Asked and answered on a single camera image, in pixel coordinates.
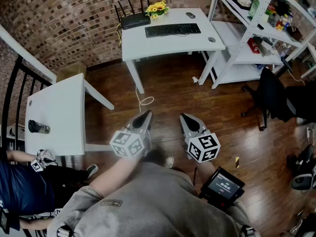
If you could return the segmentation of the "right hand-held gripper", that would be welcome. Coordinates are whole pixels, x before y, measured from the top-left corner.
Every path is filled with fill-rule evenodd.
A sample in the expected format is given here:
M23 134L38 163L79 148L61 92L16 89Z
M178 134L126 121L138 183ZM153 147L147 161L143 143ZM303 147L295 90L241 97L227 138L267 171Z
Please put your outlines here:
M205 130L204 122L194 115L181 113L179 120L184 136L191 136L191 132L200 132L193 137L185 138L184 148L188 159L207 162L217 158L221 145L216 134L211 133L209 129Z

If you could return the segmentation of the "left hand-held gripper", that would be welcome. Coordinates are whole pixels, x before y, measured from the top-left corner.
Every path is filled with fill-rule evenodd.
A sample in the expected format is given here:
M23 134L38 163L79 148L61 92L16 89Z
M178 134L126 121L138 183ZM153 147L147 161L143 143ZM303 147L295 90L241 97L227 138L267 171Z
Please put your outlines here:
M118 130L110 140L110 146L117 156L133 158L138 154L147 155L151 150L150 128L153 111L147 110L132 117L127 126Z

